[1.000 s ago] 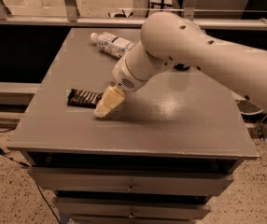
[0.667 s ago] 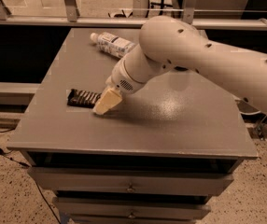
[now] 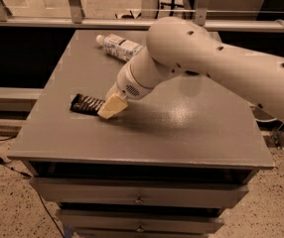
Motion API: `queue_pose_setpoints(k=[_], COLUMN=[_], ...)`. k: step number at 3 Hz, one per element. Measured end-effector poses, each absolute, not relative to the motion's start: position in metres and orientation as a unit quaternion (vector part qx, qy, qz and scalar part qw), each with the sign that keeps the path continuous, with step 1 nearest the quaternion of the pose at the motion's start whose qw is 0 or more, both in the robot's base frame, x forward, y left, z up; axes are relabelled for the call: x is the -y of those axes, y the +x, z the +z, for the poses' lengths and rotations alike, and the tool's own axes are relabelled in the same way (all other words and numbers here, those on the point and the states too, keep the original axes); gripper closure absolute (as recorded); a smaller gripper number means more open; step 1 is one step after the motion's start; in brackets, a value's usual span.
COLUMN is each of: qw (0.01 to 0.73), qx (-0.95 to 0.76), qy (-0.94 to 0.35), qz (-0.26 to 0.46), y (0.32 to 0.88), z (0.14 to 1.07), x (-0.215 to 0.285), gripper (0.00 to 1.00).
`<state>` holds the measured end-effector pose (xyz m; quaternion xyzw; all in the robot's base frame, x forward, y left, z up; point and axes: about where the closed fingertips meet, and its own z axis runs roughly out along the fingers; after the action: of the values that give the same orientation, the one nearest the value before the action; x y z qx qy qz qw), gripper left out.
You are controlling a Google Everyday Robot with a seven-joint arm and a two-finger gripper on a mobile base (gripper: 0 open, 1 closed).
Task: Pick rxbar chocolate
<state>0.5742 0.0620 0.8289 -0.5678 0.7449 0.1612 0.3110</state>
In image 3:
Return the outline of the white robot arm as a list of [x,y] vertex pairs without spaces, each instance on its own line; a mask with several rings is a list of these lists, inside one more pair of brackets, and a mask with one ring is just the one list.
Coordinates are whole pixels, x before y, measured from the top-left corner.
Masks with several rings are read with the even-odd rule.
[[224,44],[204,28],[175,17],[149,28],[145,47],[118,72],[98,115],[108,119],[158,84],[193,71],[284,123],[284,58]]

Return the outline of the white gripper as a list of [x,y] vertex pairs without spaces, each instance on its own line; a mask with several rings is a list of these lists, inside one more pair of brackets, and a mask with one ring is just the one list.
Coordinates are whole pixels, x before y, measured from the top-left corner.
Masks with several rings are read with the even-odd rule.
[[129,61],[118,72],[116,81],[106,94],[108,98],[97,114],[109,119],[127,108],[125,100],[139,100],[155,88],[155,68],[152,62]]

